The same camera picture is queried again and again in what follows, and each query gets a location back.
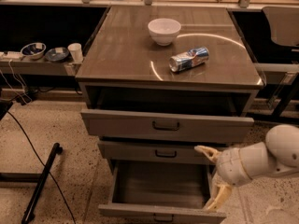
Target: cabinet top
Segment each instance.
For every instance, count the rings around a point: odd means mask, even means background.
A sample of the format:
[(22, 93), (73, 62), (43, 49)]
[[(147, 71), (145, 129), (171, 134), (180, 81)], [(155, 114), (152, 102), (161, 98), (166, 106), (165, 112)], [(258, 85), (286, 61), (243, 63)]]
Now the cabinet top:
[[(169, 46), (157, 45), (148, 23), (171, 18), (182, 25)], [(209, 60), (172, 73), (168, 61), (207, 47)], [(113, 6), (80, 67), (78, 81), (260, 89), (262, 80), (224, 7)]]

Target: robotic hand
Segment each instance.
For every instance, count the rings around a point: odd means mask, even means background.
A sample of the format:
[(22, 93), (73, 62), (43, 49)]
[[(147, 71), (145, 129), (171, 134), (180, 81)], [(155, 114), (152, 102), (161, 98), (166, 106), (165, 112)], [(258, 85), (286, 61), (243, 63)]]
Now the robotic hand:
[(219, 152), (212, 147), (197, 146), (216, 164), (218, 175), (225, 185), (213, 185), (211, 199), (205, 209), (216, 211), (229, 197), (233, 187), (268, 176), (274, 178), (299, 176), (299, 129), (291, 125), (272, 128), (260, 142), (248, 147), (233, 147)]

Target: concrete floor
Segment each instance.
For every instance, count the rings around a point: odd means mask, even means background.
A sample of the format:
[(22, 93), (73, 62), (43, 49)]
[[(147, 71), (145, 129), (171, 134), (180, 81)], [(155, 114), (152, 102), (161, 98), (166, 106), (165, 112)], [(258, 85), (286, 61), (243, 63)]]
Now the concrete floor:
[[(10, 113), (20, 122), (36, 152), (45, 162), (54, 143), (64, 151), (51, 168), (78, 224), (133, 223), (102, 217), (98, 204), (107, 203), (112, 182), (107, 161), (97, 148), (98, 138), (89, 136), (80, 116), (83, 102), (34, 101), (14, 104)], [(245, 144), (264, 140), (273, 124), (256, 122)], [(15, 120), (6, 114), (0, 121), (0, 172), (39, 173), (43, 166)], [(21, 223), (34, 184), (0, 183), (0, 224)], [(299, 179), (261, 178), (235, 188), (220, 209), (222, 224), (299, 223)], [(48, 178), (32, 223), (74, 223), (55, 183)]]

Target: open drawer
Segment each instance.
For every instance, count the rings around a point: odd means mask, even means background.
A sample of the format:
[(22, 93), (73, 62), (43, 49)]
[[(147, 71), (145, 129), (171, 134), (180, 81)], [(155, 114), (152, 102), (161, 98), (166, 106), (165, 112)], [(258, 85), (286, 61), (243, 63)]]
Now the open drawer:
[(208, 143), (242, 142), (252, 118), (83, 109), (90, 135)]
[(202, 153), (194, 150), (198, 143), (102, 141), (98, 143), (102, 157), (111, 161), (157, 161), (191, 164), (212, 164)]
[(148, 222), (221, 223), (223, 213), (203, 210), (210, 197), (208, 166), (118, 161), (108, 204), (102, 215)]

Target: silver can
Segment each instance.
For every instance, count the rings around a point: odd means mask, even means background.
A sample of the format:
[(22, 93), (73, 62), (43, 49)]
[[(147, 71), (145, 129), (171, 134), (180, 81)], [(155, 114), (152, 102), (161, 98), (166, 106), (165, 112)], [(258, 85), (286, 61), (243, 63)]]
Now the silver can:
[(169, 67), (172, 72), (179, 72), (193, 68), (208, 60), (207, 48), (189, 49), (187, 52), (172, 56), (169, 59)]

